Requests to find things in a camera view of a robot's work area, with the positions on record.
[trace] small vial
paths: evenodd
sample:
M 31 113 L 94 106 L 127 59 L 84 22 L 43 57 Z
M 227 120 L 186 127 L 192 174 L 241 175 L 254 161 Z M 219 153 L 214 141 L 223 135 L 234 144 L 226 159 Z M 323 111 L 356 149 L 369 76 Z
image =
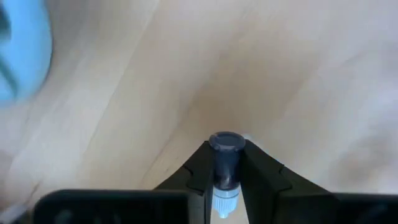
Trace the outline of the small vial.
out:
M 239 134 L 225 131 L 212 134 L 209 143 L 215 150 L 213 208 L 220 218 L 227 218 L 238 203 L 238 167 L 246 140 Z

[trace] light wood grain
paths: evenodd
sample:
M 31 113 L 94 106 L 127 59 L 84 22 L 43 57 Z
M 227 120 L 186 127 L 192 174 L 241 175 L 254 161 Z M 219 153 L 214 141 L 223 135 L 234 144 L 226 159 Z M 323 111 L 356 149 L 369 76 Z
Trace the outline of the light wood grain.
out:
M 220 130 L 249 134 L 330 190 L 398 194 L 394 1 L 49 0 L 49 10 L 49 78 L 0 112 L 7 203 L 66 187 L 151 189 Z M 246 222 L 242 199 L 233 215 Z

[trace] wooden surface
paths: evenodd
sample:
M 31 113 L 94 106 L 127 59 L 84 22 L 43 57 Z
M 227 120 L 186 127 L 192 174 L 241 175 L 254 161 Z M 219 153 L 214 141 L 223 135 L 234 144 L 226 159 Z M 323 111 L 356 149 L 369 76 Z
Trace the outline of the wooden surface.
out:
M 151 189 L 220 130 L 330 190 L 398 194 L 395 1 L 48 5 L 49 77 L 0 110 L 3 205 Z

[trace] blue object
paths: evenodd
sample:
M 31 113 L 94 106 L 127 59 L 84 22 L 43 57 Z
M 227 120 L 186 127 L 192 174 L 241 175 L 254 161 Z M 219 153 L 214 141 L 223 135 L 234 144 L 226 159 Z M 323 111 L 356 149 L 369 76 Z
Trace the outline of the blue object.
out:
M 0 3 L 0 105 L 34 94 L 49 70 L 52 37 L 44 0 Z

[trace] black device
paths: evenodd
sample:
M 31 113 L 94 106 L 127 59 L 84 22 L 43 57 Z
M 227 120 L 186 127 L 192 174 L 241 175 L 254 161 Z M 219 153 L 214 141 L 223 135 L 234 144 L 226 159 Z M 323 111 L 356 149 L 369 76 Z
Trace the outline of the black device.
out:
M 240 135 L 216 133 L 154 190 L 60 190 L 34 224 L 209 224 L 213 187 L 241 185 L 250 224 L 398 223 L 395 195 L 331 193 Z

